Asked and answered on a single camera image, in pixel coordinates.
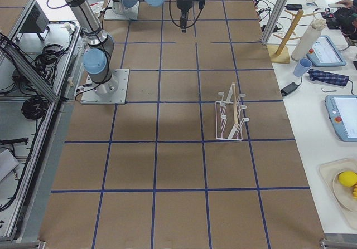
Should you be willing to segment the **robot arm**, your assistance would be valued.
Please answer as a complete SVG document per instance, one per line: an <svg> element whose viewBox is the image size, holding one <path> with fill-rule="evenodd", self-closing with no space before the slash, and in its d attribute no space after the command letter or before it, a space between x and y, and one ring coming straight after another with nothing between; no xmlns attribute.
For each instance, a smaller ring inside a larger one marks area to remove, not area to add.
<svg viewBox="0 0 357 249"><path fill-rule="evenodd" d="M118 81L113 77L110 60L114 41L102 28L87 0L65 0L87 37L89 51L83 56L83 65L91 78L94 91L107 93L116 90ZM152 7L160 6L165 0L129 0L145 1Z"/></svg>

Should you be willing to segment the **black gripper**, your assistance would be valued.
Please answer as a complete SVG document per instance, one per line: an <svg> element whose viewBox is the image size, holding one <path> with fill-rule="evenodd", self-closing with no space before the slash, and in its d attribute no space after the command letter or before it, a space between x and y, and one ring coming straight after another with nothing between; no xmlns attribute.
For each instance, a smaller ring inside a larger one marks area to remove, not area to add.
<svg viewBox="0 0 357 249"><path fill-rule="evenodd" d="M181 32L187 31L188 12L192 8L193 0L176 0L177 8L181 11L180 29Z"/></svg>

